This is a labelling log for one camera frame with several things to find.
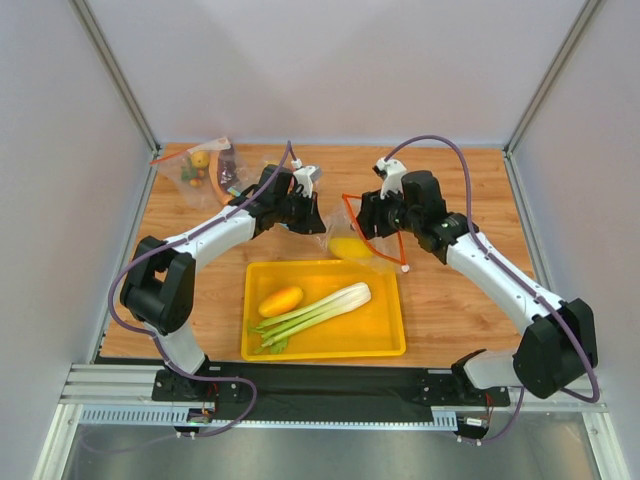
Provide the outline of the fake yellow lemon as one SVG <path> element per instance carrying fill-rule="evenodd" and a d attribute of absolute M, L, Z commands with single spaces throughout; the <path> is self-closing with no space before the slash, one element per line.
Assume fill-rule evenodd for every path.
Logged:
<path fill-rule="evenodd" d="M 373 252 L 359 238 L 332 237 L 328 242 L 329 251 L 343 260 L 366 260 L 373 257 Z"/>

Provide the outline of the red-zip clear bag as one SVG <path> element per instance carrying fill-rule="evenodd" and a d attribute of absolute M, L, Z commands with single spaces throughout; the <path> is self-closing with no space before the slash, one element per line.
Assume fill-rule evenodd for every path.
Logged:
<path fill-rule="evenodd" d="M 221 208 L 250 183 L 250 169 L 227 137 L 218 138 L 151 162 L 195 209 Z"/>
<path fill-rule="evenodd" d="M 386 271 L 394 270 L 406 274 L 411 267 L 407 260 L 404 242 L 400 233 L 394 233 L 386 238 L 364 238 L 356 222 L 361 199 L 359 196 L 343 194 L 340 203 L 329 214 L 325 221 L 326 232 L 320 235 L 320 244 L 326 252 L 335 257 L 328 249 L 328 242 L 332 237 L 355 237 L 362 240 L 373 252 L 373 257 L 366 260 L 346 260 L 362 266 Z"/>

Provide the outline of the fake orange-yellow mango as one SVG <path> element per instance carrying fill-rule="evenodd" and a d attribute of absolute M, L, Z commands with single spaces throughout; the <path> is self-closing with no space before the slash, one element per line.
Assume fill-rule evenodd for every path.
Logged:
<path fill-rule="evenodd" d="M 264 318 L 274 318 L 295 309 L 304 297 L 298 286 L 288 286 L 266 297 L 258 306 L 258 313 Z"/>

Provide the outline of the fake green celery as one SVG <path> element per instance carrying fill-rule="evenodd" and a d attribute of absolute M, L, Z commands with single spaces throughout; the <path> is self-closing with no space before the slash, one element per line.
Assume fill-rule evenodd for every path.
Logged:
<path fill-rule="evenodd" d="M 261 321 L 249 331 L 260 337 L 254 354 L 268 350 L 272 354 L 282 353 L 287 347 L 289 338 L 363 307 L 372 299 L 369 286 L 358 282 L 338 290 L 308 306 L 283 313 L 279 316 Z"/>

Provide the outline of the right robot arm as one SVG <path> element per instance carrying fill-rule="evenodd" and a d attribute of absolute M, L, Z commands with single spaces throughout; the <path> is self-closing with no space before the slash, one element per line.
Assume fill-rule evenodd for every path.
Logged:
<path fill-rule="evenodd" d="M 516 268 L 467 216 L 448 211 L 431 172 L 374 171 L 382 186 L 362 195 L 356 217 L 364 238 L 412 234 L 424 251 L 475 284 L 521 335 L 515 350 L 481 349 L 455 363 L 468 383 L 522 387 L 546 399 L 581 376 L 597 381 L 594 315 L 585 301 L 566 301 Z"/>

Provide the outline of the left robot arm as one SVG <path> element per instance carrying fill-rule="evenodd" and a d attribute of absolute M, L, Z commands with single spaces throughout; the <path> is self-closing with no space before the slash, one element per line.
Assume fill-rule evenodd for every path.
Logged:
<path fill-rule="evenodd" d="M 205 380 L 208 358 L 189 324 L 199 271 L 228 250 L 276 224 L 301 235 L 326 231 L 314 184 L 318 166 L 266 166 L 212 219 L 182 234 L 139 242 L 120 292 L 120 303 L 143 324 L 167 367 L 190 383 Z"/>

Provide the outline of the blue-zip clear bag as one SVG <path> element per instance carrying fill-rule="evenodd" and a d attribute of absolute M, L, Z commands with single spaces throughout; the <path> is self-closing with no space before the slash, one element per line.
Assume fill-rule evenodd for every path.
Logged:
<path fill-rule="evenodd" d="M 228 203 L 234 207 L 242 205 L 267 182 L 276 167 L 276 164 L 265 163 L 257 169 L 247 167 L 241 160 L 222 160 L 218 180 L 223 191 L 231 196 Z M 258 198 L 244 207 L 255 218 L 255 236 L 284 218 L 292 179 L 292 171 L 282 167 Z"/>

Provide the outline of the fake purple sweet potato slice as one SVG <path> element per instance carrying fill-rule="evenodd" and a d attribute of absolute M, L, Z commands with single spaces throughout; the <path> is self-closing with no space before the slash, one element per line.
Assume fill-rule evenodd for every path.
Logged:
<path fill-rule="evenodd" d="M 214 194 L 223 206 L 240 194 L 237 168 L 236 152 L 233 146 L 211 154 L 209 176 Z"/>

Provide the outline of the fake small cherry tomatoes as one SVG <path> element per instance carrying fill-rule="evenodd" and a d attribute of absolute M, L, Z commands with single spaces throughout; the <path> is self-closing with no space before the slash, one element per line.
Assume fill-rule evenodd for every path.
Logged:
<path fill-rule="evenodd" d="M 181 167 L 181 181 L 187 183 L 192 188 L 200 188 L 207 172 L 204 169 L 196 169 L 191 163 Z"/>

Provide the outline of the yellow plastic tray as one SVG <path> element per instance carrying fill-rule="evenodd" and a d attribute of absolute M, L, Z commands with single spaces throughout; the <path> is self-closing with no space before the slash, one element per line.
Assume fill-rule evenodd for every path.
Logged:
<path fill-rule="evenodd" d="M 261 349 L 259 304 L 285 288 L 299 287 L 302 307 L 364 282 L 371 300 L 352 312 L 296 333 L 276 353 Z M 247 267 L 241 356 L 249 362 L 310 362 L 325 359 L 399 356 L 406 351 L 401 303 L 394 271 L 344 260 L 258 262 Z"/>

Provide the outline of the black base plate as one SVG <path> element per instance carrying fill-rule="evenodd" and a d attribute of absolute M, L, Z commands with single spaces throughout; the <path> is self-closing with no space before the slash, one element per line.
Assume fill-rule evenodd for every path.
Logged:
<path fill-rule="evenodd" d="M 507 407 L 505 387 L 479 390 L 451 370 L 417 367 L 211 362 L 205 376 L 221 382 L 190 383 L 165 367 L 151 398 L 216 404 L 217 419 L 237 418 L 257 387 L 249 420 L 310 422 L 426 422 L 434 407 Z"/>

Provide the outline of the aluminium frame rail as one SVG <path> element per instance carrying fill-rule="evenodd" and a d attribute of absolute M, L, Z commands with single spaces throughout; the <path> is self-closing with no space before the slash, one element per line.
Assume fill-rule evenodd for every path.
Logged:
<path fill-rule="evenodd" d="M 526 413 L 579 413 L 599 473 L 628 466 L 603 402 L 570 393 L 537 398 L 518 386 L 474 387 L 457 367 L 209 362 L 182 375 L 157 362 L 75 364 L 68 373 L 35 477 L 58 479 L 82 422 L 167 425 L 177 436 L 233 428 L 450 431 L 476 447 L 511 437 Z"/>

